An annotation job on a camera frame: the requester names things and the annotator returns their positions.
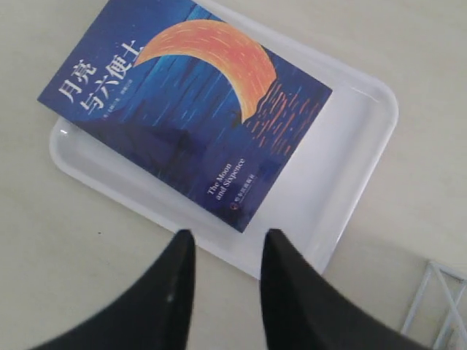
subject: white tray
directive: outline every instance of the white tray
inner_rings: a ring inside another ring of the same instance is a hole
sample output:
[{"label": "white tray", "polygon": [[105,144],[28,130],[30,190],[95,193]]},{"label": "white tray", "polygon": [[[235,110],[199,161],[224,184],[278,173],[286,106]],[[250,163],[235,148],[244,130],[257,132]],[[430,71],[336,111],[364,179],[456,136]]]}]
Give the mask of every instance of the white tray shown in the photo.
[{"label": "white tray", "polygon": [[50,138],[57,166],[170,231],[190,228],[197,244],[259,277],[265,233],[283,229],[323,272],[390,138],[398,118],[392,91],[380,81],[216,4],[198,1],[333,89],[243,234],[59,119]]}]

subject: white wire rack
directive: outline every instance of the white wire rack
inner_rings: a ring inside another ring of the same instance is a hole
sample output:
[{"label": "white wire rack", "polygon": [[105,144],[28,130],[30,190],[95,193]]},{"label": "white wire rack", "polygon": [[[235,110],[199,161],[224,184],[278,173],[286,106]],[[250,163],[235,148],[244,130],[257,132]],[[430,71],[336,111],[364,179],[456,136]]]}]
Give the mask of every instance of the white wire rack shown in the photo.
[{"label": "white wire rack", "polygon": [[[433,344],[433,349],[438,350],[443,344],[446,343],[448,331],[452,329],[451,326],[453,322],[457,325],[459,336],[463,340],[464,346],[466,346],[467,331],[462,316],[459,314],[458,305],[467,287],[467,276],[453,270],[452,268],[441,265],[434,261],[430,261],[427,264],[422,283],[420,284],[417,293],[415,294],[414,300],[409,309],[409,313],[407,314],[407,318],[404,322],[401,333],[406,335],[409,331],[409,328],[414,320],[415,314],[417,313],[417,309],[420,306],[420,302],[423,299],[423,295],[425,293],[428,282],[430,281],[433,275],[436,279],[439,280],[443,294],[449,304],[449,311],[447,312],[443,325],[441,326],[438,336],[436,337],[436,340]],[[451,276],[452,278],[458,280],[460,283],[460,289],[457,291],[457,293],[455,293],[454,296],[451,293],[449,287],[447,286],[446,279],[444,278],[444,276],[446,275]]]}]

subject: orange crescent moon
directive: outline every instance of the orange crescent moon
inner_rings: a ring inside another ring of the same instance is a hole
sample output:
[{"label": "orange crescent moon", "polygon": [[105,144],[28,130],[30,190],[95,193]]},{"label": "orange crescent moon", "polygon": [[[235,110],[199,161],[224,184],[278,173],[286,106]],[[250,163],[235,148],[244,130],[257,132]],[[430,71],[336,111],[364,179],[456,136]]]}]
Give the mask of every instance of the orange crescent moon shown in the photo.
[{"label": "orange crescent moon", "polygon": [[233,26],[217,20],[189,20],[160,32],[141,51],[135,66],[164,55],[189,55],[213,65],[231,83],[242,122],[277,78],[266,51]]}]

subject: book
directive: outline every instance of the book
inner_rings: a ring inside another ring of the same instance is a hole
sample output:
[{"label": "book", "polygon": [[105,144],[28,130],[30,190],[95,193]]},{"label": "book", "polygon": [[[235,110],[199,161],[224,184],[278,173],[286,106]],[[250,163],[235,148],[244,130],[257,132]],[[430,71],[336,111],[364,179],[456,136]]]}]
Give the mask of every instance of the book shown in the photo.
[{"label": "book", "polygon": [[243,233],[331,94],[191,0],[110,0],[39,101]]}]

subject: white table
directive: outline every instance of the white table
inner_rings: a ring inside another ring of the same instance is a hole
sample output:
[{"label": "white table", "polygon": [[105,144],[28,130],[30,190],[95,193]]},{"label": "white table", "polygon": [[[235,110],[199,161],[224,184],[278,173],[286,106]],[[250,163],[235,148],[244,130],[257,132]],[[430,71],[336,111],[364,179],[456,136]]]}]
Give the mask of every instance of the white table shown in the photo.
[{"label": "white table", "polygon": [[[33,346],[95,313],[127,288],[171,237],[62,174],[49,156],[49,132],[56,116],[35,99],[104,3],[6,0],[0,9],[2,350]],[[457,208],[466,199],[461,181],[466,170],[452,167],[455,160],[465,160],[466,149],[466,3],[221,3],[373,74],[394,89],[401,102],[401,123],[354,225],[385,234],[385,240],[401,242],[420,254],[441,250],[445,262],[449,257],[461,261],[467,246],[464,238],[456,240],[458,244],[436,244],[436,249],[433,242],[440,215],[448,216],[445,228],[450,232],[465,224]],[[447,133],[449,140],[441,143]],[[444,187],[433,188],[436,180]],[[435,192],[426,190],[430,186]],[[451,203],[450,198],[457,199]],[[422,206],[422,200],[435,202]],[[424,211],[414,214],[419,207]],[[417,226],[417,215],[425,216],[428,224]],[[119,239],[127,235],[134,237],[131,244]],[[418,239],[424,237],[432,244]],[[203,251],[198,251],[198,266],[190,349],[263,349],[257,282]]]}]

